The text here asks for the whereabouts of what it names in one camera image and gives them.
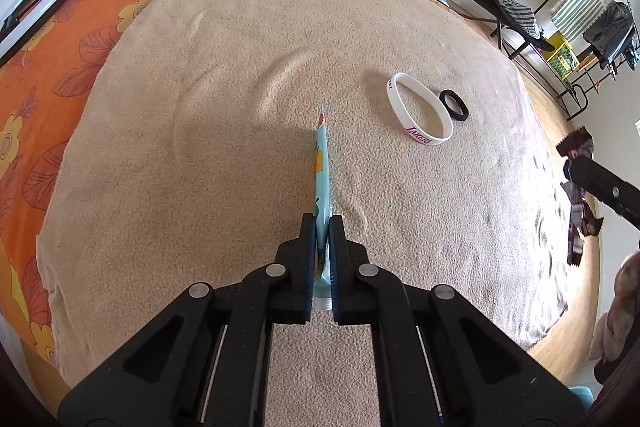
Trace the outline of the gloved right hand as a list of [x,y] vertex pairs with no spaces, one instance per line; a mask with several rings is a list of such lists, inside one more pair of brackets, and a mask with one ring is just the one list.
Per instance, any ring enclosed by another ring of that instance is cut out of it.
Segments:
[[629,255],[614,279],[614,297],[594,326],[588,360],[603,385],[639,337],[639,253]]

